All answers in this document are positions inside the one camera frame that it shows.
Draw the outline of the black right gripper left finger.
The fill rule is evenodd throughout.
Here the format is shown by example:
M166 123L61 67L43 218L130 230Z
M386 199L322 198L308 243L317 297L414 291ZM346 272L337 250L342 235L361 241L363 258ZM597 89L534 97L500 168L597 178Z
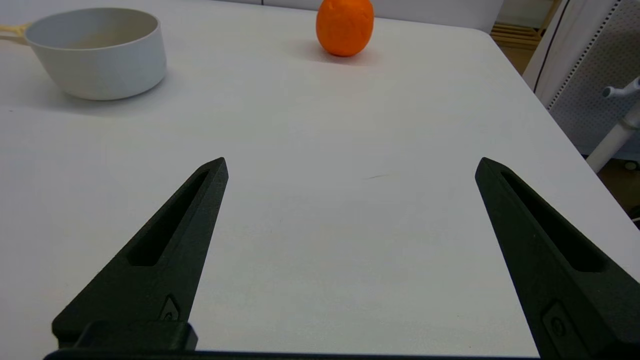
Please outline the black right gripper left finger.
M189 324L227 180L201 165L52 322L59 349L190 351Z

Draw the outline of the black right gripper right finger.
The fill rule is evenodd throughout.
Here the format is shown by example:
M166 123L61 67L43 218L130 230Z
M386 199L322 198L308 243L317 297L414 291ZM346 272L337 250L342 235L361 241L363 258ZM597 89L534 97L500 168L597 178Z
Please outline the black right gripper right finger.
M507 166L475 181L540 357L637 360L639 282Z

